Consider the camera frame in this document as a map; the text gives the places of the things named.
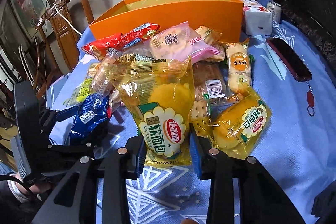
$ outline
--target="black mechanical device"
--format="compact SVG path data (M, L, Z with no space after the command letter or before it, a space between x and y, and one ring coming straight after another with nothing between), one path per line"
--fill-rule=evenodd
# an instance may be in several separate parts
M84 155L93 157L93 145L55 145L49 138L56 122L76 114L78 107L64 111L50 109L40 113L39 103L27 81L14 85L18 134L11 147L23 182L27 186L38 180L59 182Z
M192 124L190 152L195 172L210 179L207 224L234 223L234 188L238 178L242 224L304 224L281 187L255 157L234 159L196 135ZM98 178L104 178L103 224L130 224L126 179L136 180L143 170L147 149L142 136L103 160L84 156L69 170L42 205L32 224L95 224Z

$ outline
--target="white can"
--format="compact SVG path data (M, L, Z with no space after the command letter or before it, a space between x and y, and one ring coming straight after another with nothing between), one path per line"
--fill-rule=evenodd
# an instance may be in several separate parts
M280 19L281 19L281 5L276 3L276 2L273 2L273 1L270 1L267 3L267 6L266 8L272 12L273 14L273 20L276 22L276 23L280 23Z

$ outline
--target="smartphone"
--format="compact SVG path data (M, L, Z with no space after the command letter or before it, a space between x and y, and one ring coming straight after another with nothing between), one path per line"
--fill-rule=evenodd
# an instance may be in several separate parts
M266 38L266 43L277 53L296 81L305 82L311 80L311 72L305 63L283 39Z

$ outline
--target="orange box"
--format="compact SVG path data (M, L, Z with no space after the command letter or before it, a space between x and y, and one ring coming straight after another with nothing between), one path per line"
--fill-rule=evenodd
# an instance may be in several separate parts
M90 24L96 39L116 32L127 33L146 23L160 30L188 21L223 32L222 40L239 41L243 17L240 0L123 0Z

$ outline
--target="metal bolt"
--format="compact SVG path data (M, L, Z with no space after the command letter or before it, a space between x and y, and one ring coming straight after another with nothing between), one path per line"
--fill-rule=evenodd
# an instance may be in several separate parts
M247 162L249 164L255 164L257 162L257 159L255 157L250 156L250 157L247 158Z
M85 164L90 160L90 158L88 156L84 156L81 157L81 159L79 160L81 164Z
M219 153L219 150L217 148L210 148L209 153L211 155L217 155Z
M121 147L118 149L118 154L119 155L123 155L123 154L126 154L127 153L127 148L126 147Z

